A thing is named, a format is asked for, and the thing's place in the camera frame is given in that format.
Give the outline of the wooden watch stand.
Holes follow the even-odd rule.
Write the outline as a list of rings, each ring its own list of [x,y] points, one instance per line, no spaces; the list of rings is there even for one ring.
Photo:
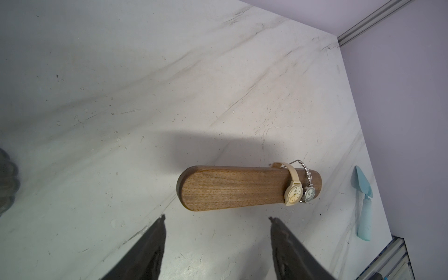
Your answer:
[[[305,166],[296,171],[304,191],[299,203],[309,203],[319,196],[322,177]],[[290,182],[286,168],[193,166],[180,175],[176,191],[186,209],[198,212],[284,204]]]

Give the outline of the cream strap wrist watch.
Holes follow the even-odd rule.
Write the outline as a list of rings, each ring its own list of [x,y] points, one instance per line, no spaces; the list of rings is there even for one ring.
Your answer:
[[[275,162],[272,164],[271,166],[272,168],[286,168],[289,171],[290,177],[291,177],[291,181],[290,181],[290,185],[288,186],[288,188],[286,189],[285,193],[284,193],[284,204],[286,206],[293,206],[297,203],[299,203],[303,197],[303,186],[302,186],[302,182],[299,178],[298,172],[296,171],[296,169],[288,163],[283,163],[283,162]]]

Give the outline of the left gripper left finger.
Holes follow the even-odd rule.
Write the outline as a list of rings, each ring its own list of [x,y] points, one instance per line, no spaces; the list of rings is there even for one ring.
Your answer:
[[[165,219],[158,218],[102,280],[157,280],[165,251]]]

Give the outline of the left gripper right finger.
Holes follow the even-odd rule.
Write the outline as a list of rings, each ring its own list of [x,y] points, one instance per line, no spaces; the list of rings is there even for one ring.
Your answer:
[[[271,217],[271,247],[278,280],[332,280],[334,277],[310,254],[279,218]]]

